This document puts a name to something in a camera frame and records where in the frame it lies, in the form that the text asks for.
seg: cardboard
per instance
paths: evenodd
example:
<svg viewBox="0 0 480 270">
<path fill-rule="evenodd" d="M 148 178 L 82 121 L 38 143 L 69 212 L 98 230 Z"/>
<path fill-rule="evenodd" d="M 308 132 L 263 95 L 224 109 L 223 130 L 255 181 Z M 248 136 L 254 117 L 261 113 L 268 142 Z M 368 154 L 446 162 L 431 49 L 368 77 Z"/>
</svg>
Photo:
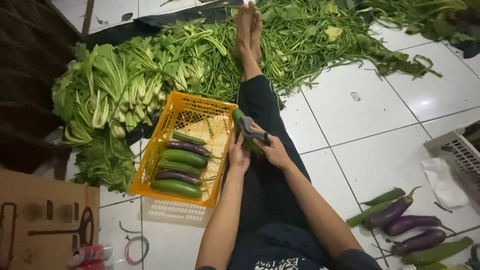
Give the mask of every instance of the cardboard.
<svg viewBox="0 0 480 270">
<path fill-rule="evenodd" d="M 98 188 L 0 170 L 0 205 L 1 270 L 68 270 L 72 250 L 98 244 Z"/>
</svg>

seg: plastic basket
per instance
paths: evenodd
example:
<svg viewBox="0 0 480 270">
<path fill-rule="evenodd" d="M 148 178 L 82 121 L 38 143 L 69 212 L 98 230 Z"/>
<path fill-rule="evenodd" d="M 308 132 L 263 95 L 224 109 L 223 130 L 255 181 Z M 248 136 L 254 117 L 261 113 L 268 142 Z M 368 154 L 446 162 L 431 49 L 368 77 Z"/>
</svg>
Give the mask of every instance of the plastic basket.
<svg viewBox="0 0 480 270">
<path fill-rule="evenodd" d="M 456 173 L 463 190 L 480 205 L 480 153 L 463 137 L 464 128 L 457 128 L 423 145 L 433 157 L 447 161 Z"/>
<path fill-rule="evenodd" d="M 237 107 L 233 103 L 176 91 L 171 92 L 152 134 L 152 138 L 145 148 L 142 161 L 131 184 L 130 192 L 154 198 L 155 200 L 152 200 L 154 203 L 151 203 L 151 207 L 155 208 L 153 210 L 159 210 L 162 208 L 161 206 L 171 204 L 164 201 L 181 203 L 178 205 L 183 205 L 184 208 L 177 207 L 173 211 L 177 213 L 176 219 L 186 219 L 186 216 L 189 214 L 188 209 L 215 207 L 232 134 L 233 121 L 231 113 Z M 150 181 L 158 172 L 156 165 L 160 160 L 161 152 L 164 150 L 164 143 L 170 140 L 174 130 L 203 139 L 207 142 L 207 145 L 204 147 L 214 155 L 221 157 L 221 159 L 210 159 L 207 168 L 203 170 L 202 178 L 215 177 L 215 180 L 202 184 L 201 189 L 206 191 L 203 192 L 203 196 L 198 200 L 180 197 L 175 194 L 164 194 L 150 188 Z"/>
</svg>

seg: eggplant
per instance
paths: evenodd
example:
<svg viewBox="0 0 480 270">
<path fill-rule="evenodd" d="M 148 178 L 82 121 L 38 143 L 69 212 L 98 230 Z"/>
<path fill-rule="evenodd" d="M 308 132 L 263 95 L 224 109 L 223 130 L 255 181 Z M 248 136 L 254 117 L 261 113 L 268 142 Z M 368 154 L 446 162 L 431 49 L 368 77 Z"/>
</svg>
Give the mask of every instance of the eggplant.
<svg viewBox="0 0 480 270">
<path fill-rule="evenodd" d="M 174 171 L 169 171 L 169 170 L 161 170 L 155 175 L 156 180 L 162 180 L 162 179 L 173 179 L 173 180 L 178 180 L 182 181 L 185 183 L 189 184 L 200 184 L 202 181 L 200 179 L 182 174 L 180 172 L 174 172 Z"/>
<path fill-rule="evenodd" d="M 185 150 L 185 151 L 192 152 L 192 153 L 195 153 L 195 154 L 199 154 L 199 155 L 202 155 L 202 156 L 212 157 L 212 158 L 215 158 L 215 159 L 221 159 L 219 157 L 213 156 L 212 153 L 210 153 L 210 151 L 208 151 L 204 147 L 202 147 L 200 145 L 193 144 L 193 143 L 189 143 L 189 142 L 168 141 L 168 142 L 165 143 L 165 147 L 167 149 Z"/>
<path fill-rule="evenodd" d="M 413 203 L 413 193 L 417 186 L 410 191 L 407 196 L 403 196 L 396 202 L 392 203 L 389 207 L 383 209 L 380 212 L 373 213 L 363 221 L 363 226 L 367 230 L 373 230 L 374 228 L 383 228 L 392 224 L 407 210 L 407 208 Z"/>
<path fill-rule="evenodd" d="M 438 226 L 455 233 L 453 230 L 445 227 L 442 221 L 436 216 L 403 216 L 392 224 L 383 228 L 383 231 L 389 236 L 397 236 L 402 233 L 420 226 Z"/>
<path fill-rule="evenodd" d="M 403 242 L 395 242 L 390 252 L 394 255 L 403 256 L 413 251 L 432 248 L 445 241 L 447 234 L 439 229 L 425 231 Z"/>
</svg>

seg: white tile floor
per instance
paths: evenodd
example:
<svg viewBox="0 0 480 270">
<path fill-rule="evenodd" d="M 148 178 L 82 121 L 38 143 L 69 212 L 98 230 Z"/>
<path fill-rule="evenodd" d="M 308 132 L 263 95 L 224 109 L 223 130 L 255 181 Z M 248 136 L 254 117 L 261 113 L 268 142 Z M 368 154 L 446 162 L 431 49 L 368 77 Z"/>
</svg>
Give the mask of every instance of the white tile floor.
<svg viewBox="0 0 480 270">
<path fill-rule="evenodd" d="M 92 23 L 91 31 L 100 31 L 123 23 L 124 13 L 133 18 L 177 11 L 195 4 L 195 0 L 96 0 L 94 14 L 107 25 Z M 86 0 L 52 0 L 81 29 Z M 402 50 L 411 57 L 429 57 L 433 69 L 443 78 L 427 74 L 423 79 L 394 74 L 381 80 L 371 64 L 336 67 L 324 72 L 314 89 L 286 98 L 287 108 L 281 112 L 288 133 L 295 143 L 312 178 L 313 186 L 339 215 L 347 219 L 360 211 L 358 202 L 371 199 L 392 187 L 410 190 L 422 185 L 408 209 L 409 214 L 436 215 L 457 232 L 480 242 L 480 215 L 472 205 L 449 214 L 438 209 L 435 195 L 420 169 L 420 161 L 428 158 L 423 143 L 480 119 L 480 56 L 461 59 L 461 52 L 442 43 L 432 43 L 420 35 L 408 36 L 401 31 L 374 25 L 372 31 L 382 37 L 392 50 Z M 142 140 L 142 148 L 147 140 Z M 140 152 L 140 143 L 132 147 Z M 74 156 L 68 176 L 75 173 Z M 146 198 L 109 193 L 101 189 L 100 241 L 114 246 L 115 269 L 133 269 L 121 261 L 127 240 L 118 227 L 122 221 L 127 230 L 139 230 L 150 241 L 150 253 L 142 266 L 135 269 L 193 269 L 203 229 L 142 220 L 141 208 Z M 388 249 L 385 236 L 360 228 L 352 230 L 366 252 L 378 258 L 379 264 L 397 270 L 401 264 L 395 257 L 382 258 L 371 244 Z M 406 233 L 398 239 L 412 235 Z M 132 247 L 139 252 L 140 245 Z M 466 250 L 445 260 L 448 265 L 465 262 Z"/>
</svg>

